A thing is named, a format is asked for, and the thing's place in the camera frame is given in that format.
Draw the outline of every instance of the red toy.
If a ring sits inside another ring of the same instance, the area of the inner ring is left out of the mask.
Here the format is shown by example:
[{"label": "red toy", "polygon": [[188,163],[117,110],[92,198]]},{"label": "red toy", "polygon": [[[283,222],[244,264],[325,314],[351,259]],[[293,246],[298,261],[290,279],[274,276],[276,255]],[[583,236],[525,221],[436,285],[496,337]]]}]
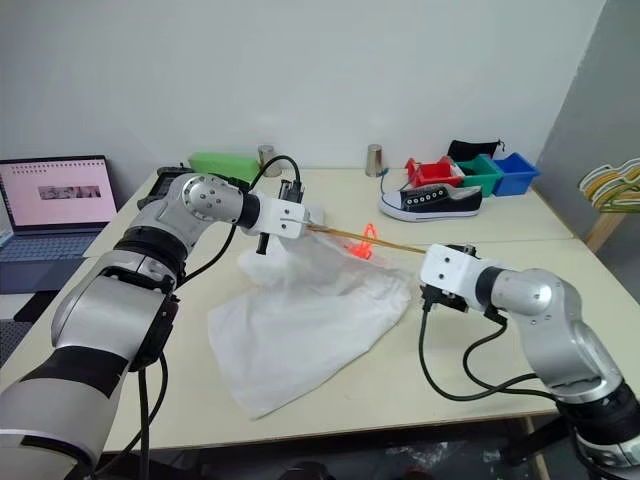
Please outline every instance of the red toy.
[{"label": "red toy", "polygon": [[[374,239],[378,239],[378,233],[376,232],[376,227],[373,226],[372,223],[367,224],[367,228],[364,230],[364,236],[370,237]],[[363,258],[365,260],[369,260],[371,255],[373,254],[372,245],[369,242],[362,241],[359,245],[353,245],[349,247],[349,252],[356,257]]]}]

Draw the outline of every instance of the white plastic bag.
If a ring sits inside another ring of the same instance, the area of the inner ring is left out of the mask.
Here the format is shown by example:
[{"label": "white plastic bag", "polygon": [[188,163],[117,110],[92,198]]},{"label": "white plastic bag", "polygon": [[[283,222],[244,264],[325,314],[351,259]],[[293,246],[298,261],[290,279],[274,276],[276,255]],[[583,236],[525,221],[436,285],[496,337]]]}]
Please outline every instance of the white plastic bag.
[{"label": "white plastic bag", "polygon": [[209,340],[238,404],[258,418],[317,388],[404,313],[409,275],[324,234],[272,237],[238,263],[262,288],[209,313]]}]

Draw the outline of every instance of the blue bin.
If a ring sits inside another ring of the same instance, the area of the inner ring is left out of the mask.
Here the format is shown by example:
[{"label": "blue bin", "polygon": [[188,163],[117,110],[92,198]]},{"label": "blue bin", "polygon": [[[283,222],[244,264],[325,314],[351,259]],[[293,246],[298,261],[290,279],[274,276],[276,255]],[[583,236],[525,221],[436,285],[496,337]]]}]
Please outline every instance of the blue bin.
[{"label": "blue bin", "polygon": [[540,175],[540,171],[519,153],[512,153],[504,160],[494,160],[494,163],[503,174],[493,189],[493,194],[498,197],[527,193],[533,179]]}]

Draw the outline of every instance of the shoe sole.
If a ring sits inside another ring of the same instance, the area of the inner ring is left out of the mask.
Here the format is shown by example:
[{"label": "shoe sole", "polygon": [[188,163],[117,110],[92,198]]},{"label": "shoe sole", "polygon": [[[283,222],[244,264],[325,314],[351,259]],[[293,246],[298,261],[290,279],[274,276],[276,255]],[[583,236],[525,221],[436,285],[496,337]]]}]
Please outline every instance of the shoe sole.
[{"label": "shoe sole", "polygon": [[403,222],[428,222],[430,220],[456,218],[456,217],[473,217],[480,210],[470,210],[466,212],[430,212],[430,213],[414,213],[398,210],[395,207],[383,202],[378,203],[378,207],[390,217],[402,220]]}]

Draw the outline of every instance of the laptop screen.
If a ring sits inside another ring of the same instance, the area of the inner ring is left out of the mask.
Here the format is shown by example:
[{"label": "laptop screen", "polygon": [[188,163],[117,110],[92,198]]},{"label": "laptop screen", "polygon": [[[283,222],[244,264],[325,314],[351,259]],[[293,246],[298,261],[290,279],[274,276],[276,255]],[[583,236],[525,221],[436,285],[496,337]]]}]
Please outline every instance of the laptop screen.
[{"label": "laptop screen", "polygon": [[116,215],[103,156],[0,162],[0,189],[18,232],[101,227]]}]

